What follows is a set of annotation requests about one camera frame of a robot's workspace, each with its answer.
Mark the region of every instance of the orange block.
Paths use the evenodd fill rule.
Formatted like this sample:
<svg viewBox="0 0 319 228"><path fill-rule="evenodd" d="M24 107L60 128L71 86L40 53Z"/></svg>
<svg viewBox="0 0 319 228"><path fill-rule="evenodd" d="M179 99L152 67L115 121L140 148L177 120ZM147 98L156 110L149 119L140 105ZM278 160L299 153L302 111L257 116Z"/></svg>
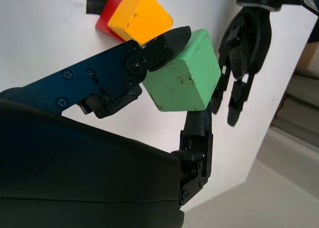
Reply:
<svg viewBox="0 0 319 228"><path fill-rule="evenodd" d="M108 26L125 41L145 44L168 31L173 19L156 0L122 0Z"/></svg>

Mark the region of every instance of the screw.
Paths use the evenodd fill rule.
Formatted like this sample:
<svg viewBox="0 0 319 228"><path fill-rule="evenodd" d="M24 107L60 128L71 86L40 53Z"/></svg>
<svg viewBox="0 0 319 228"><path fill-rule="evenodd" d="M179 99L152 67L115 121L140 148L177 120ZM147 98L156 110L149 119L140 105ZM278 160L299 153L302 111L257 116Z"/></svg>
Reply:
<svg viewBox="0 0 319 228"><path fill-rule="evenodd" d="M69 102L66 98L58 98L56 103L59 107L66 107L69 104Z"/></svg>
<svg viewBox="0 0 319 228"><path fill-rule="evenodd" d="M86 76L89 77L89 78L94 78L95 77L95 71L92 70L92 69L88 69L86 71Z"/></svg>
<svg viewBox="0 0 319 228"><path fill-rule="evenodd" d="M134 69L139 70L141 69L142 65L141 62L139 60L136 60L135 62L132 63Z"/></svg>
<svg viewBox="0 0 319 228"><path fill-rule="evenodd" d="M73 73L70 70L63 70L62 75L66 80L72 80L73 79Z"/></svg>
<svg viewBox="0 0 319 228"><path fill-rule="evenodd" d="M103 95L102 99L103 99L103 101L105 101L106 103L109 103L109 102L112 100L111 96L108 95L108 94Z"/></svg>
<svg viewBox="0 0 319 228"><path fill-rule="evenodd" d="M186 200L186 197L187 197L186 191L183 190L183 191L181 192L181 200L182 200L182 201L185 201L185 200Z"/></svg>

